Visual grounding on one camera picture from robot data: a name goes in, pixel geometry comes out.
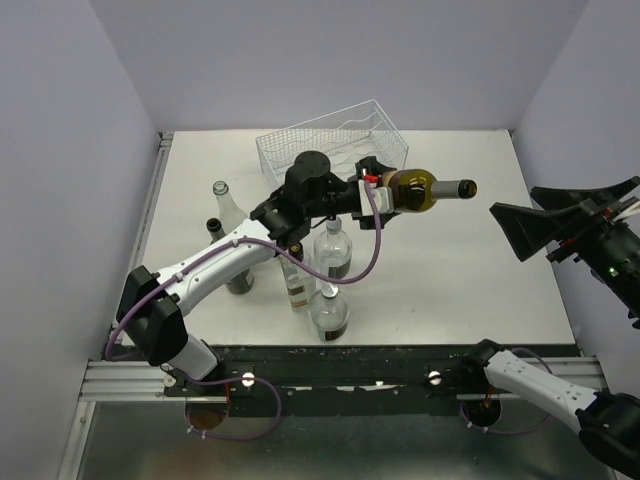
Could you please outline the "black mounting rail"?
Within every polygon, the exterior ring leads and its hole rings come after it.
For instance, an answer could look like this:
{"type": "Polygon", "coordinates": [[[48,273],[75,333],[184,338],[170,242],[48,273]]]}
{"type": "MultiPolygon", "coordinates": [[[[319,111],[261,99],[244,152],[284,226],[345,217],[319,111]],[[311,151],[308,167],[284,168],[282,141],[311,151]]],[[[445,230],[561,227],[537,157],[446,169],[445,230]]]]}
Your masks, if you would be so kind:
{"type": "Polygon", "coordinates": [[[181,374],[164,390],[194,404],[226,397],[233,417],[345,417],[455,413],[458,396],[484,395],[481,367],[502,345],[228,346],[203,386],[181,374]]]}

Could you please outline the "aluminium extrusion rail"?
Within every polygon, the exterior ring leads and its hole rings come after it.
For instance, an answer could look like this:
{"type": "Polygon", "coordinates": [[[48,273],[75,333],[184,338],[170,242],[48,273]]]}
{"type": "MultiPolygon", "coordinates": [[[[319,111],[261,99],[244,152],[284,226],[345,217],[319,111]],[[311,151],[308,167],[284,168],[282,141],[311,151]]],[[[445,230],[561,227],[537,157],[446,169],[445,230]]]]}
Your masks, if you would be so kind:
{"type": "Polygon", "coordinates": [[[79,400],[85,402],[163,401],[165,373],[146,363],[89,362],[82,381],[79,400]]]}

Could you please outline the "clear bottle black cap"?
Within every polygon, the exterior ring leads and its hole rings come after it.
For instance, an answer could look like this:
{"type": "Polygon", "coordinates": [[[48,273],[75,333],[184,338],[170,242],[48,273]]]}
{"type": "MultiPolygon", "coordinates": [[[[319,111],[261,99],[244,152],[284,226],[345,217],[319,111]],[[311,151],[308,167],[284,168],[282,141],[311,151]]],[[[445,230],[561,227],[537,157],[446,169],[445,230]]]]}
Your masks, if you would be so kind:
{"type": "MultiPolygon", "coordinates": [[[[303,265],[311,266],[311,257],[300,242],[292,245],[288,253],[303,265]]],[[[316,289],[315,278],[288,257],[281,256],[280,265],[291,308],[296,312],[306,309],[316,289]]]]}

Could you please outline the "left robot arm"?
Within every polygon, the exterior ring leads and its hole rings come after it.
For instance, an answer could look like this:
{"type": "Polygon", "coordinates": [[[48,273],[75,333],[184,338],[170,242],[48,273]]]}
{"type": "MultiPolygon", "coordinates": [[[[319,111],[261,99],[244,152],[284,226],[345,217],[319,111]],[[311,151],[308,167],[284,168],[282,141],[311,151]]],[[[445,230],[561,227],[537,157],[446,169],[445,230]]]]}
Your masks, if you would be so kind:
{"type": "Polygon", "coordinates": [[[357,162],[344,181],[329,158],[318,151],[299,154],[282,186],[259,204],[238,227],[192,257],[157,272],[144,266],[126,277],[116,313],[116,331],[126,333],[151,366],[168,364],[187,375],[201,395],[214,393],[222,380],[219,360],[202,340],[188,333],[185,317],[210,293],[251,267],[302,240],[313,219],[352,214],[365,227],[380,231],[382,215],[375,192],[391,199],[384,181],[395,169],[368,156],[357,162]]]}

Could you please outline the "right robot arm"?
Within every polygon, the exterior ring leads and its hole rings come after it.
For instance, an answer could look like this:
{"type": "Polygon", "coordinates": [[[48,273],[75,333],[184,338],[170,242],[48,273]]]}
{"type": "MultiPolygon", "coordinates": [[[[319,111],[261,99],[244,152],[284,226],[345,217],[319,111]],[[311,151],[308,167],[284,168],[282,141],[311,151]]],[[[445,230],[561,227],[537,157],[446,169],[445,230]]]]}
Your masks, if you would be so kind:
{"type": "MultiPolygon", "coordinates": [[[[639,319],[639,237],[627,219],[639,212],[632,192],[638,177],[595,189],[535,187],[536,208],[495,203],[490,212],[520,261],[550,243],[550,262],[582,261],[592,275],[639,319]]],[[[554,375],[484,339],[462,358],[462,384],[474,392],[513,393],[570,428],[585,449],[617,472],[639,476],[639,400],[554,375]]]]}

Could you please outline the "green wine bottle brown label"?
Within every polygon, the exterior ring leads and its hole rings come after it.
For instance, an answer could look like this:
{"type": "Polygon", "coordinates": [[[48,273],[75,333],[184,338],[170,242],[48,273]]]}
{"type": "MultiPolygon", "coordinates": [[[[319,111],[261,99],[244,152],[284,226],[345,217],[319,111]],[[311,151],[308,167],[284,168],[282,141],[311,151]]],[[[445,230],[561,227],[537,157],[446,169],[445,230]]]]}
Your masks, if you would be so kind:
{"type": "Polygon", "coordinates": [[[473,180],[438,180],[424,169],[386,172],[381,176],[381,185],[391,190],[394,211],[398,213],[422,213],[439,200],[468,200],[478,191],[473,180]]]}

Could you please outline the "clear bottle silver cap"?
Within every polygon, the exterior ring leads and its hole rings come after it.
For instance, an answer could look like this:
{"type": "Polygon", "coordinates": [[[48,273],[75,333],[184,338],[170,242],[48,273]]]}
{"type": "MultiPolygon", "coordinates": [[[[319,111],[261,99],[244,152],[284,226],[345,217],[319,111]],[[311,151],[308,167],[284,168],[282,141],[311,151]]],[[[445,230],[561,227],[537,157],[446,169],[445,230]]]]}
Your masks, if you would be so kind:
{"type": "Polygon", "coordinates": [[[313,331],[321,342],[335,342],[344,336],[350,310],[337,285],[322,282],[309,300],[308,313],[313,331]]]}

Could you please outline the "clear round bottle back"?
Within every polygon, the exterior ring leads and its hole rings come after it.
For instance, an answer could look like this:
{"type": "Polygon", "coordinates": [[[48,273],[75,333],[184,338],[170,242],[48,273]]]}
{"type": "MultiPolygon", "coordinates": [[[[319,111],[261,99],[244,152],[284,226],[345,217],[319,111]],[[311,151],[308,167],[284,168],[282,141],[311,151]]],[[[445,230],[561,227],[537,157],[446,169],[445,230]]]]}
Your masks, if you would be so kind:
{"type": "Polygon", "coordinates": [[[314,241],[314,266],[317,272],[333,279],[343,279],[349,273],[353,243],[343,230],[339,217],[325,222],[325,231],[314,241]]]}

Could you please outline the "frosted clear tall bottle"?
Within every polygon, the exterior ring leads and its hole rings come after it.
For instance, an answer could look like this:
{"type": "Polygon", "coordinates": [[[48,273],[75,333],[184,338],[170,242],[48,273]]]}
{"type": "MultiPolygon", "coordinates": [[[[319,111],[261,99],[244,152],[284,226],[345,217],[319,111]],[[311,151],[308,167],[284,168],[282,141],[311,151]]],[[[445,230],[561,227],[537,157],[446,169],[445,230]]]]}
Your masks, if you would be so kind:
{"type": "Polygon", "coordinates": [[[248,218],[248,215],[236,204],[225,181],[214,182],[212,191],[218,204],[218,218],[222,227],[226,233],[231,233],[248,218]]]}

